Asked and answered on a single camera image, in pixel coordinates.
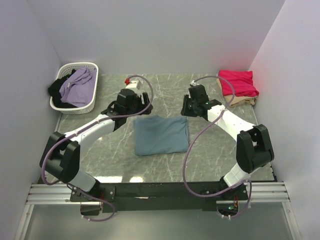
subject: white plastic basket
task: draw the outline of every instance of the white plastic basket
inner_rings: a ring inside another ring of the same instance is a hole
[[[76,108],[59,108],[56,107],[53,103],[52,97],[50,97],[50,106],[57,111],[60,111],[63,114],[86,114],[89,113],[92,109],[94,109],[95,101],[96,101],[96,91],[97,91],[97,83],[98,83],[98,73],[99,68],[96,64],[92,62],[73,62],[68,63],[66,65],[63,65],[56,75],[56,79],[60,79],[64,77],[65,75],[71,74],[72,70],[78,70],[80,67],[85,66],[90,70],[91,72],[96,69],[96,77],[95,77],[95,85],[94,85],[94,91],[93,91],[93,97],[91,102],[89,102],[88,105],[82,106],[82,107],[76,107]]]

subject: clothing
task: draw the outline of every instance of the clothing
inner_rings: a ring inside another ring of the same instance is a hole
[[[259,92],[254,87],[254,82],[252,80],[252,71],[220,70],[218,76],[228,80],[231,83],[231,85],[234,87],[235,95],[237,97],[256,97],[259,95]],[[220,83],[222,88],[222,95],[232,95],[230,86],[221,79]]]
[[[48,88],[48,93],[52,97],[53,105],[57,108],[61,109],[73,109],[76,108],[76,106],[67,103],[67,102],[61,102],[61,94],[59,92],[62,84],[72,75],[76,72],[75,69],[72,70],[71,74],[65,75],[62,78],[58,78],[55,80],[51,86]]]
[[[88,105],[94,96],[96,75],[96,69],[90,72],[85,66],[80,67],[62,84],[61,102],[78,108]]]
[[[218,86],[221,88],[221,84],[219,79],[216,80],[218,83]],[[226,95],[224,96],[224,99],[226,100],[226,102],[228,103],[232,98],[232,94],[231,95]],[[256,104],[256,101],[258,100],[258,96],[235,96],[234,99],[232,100],[232,102],[230,103],[230,107],[235,107],[241,104],[251,104],[252,106]]]
[[[186,116],[162,118],[148,116],[133,121],[135,154],[184,153],[189,147],[189,131]]]

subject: gray marble surface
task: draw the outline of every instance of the gray marble surface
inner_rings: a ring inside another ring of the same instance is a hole
[[[60,133],[74,130],[94,119],[125,87],[126,74],[108,74],[98,78],[94,109],[82,115],[62,115]],[[191,79],[202,74],[144,74],[154,89],[152,115],[164,118],[180,116],[183,97],[188,94]],[[223,103],[222,93],[213,78],[201,81],[210,99]],[[144,89],[150,94],[148,85]],[[251,105],[244,104],[230,110],[240,118],[257,123]],[[134,143],[134,117],[117,131],[98,139],[81,152],[80,167],[101,182],[180,182],[185,153],[136,156]],[[188,118],[189,141],[201,131],[207,121],[200,117]],[[197,140],[187,162],[188,181],[218,181],[236,163],[236,142],[218,126],[208,129]],[[259,169],[251,178],[255,181],[273,181],[271,165]]]

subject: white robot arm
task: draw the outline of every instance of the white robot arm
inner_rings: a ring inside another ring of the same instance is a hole
[[[69,138],[53,150],[46,161],[45,170],[64,183],[70,183],[92,196],[98,196],[99,181],[80,169],[81,150],[91,146],[98,138],[117,130],[126,123],[128,115],[139,113],[150,103],[148,94],[142,91],[140,80],[126,79],[125,83],[127,86],[118,93],[116,101],[113,101],[94,120],[65,134],[59,132],[51,134],[40,166],[42,167],[45,156],[56,143]],[[152,109],[153,106],[150,105],[142,114],[150,114]],[[112,116],[123,117],[106,119]]]
[[[250,178],[251,174],[271,162],[275,155],[267,128],[247,122],[226,109],[221,102],[209,100],[203,85],[189,88],[185,95],[181,115],[202,117],[215,122],[236,141],[236,161],[234,167],[223,177],[228,187]]]

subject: folded blue towel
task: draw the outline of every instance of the folded blue towel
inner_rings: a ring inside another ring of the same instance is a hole
[[[186,116],[162,118],[148,116],[133,121],[135,154],[184,153],[189,147],[189,131]]]

